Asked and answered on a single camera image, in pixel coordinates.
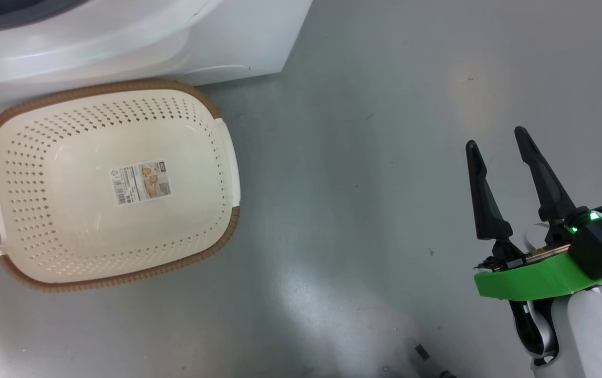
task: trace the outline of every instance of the gray floor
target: gray floor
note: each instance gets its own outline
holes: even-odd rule
[[[316,0],[282,74],[203,91],[238,155],[236,235],[65,295],[0,266],[0,376],[532,376],[507,303],[472,281],[491,244],[464,144],[517,240],[538,201],[515,126],[602,204],[602,2]]]

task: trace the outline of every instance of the beige plastic basket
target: beige plastic basket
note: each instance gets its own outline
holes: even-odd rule
[[[0,115],[0,261],[44,291],[103,287],[217,252],[240,184],[219,110],[197,89],[131,81]]]

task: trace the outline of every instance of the green plastic part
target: green plastic part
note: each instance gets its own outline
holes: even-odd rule
[[[479,273],[474,282],[481,297],[534,301],[561,297],[602,283],[591,280],[567,254],[505,272]]]

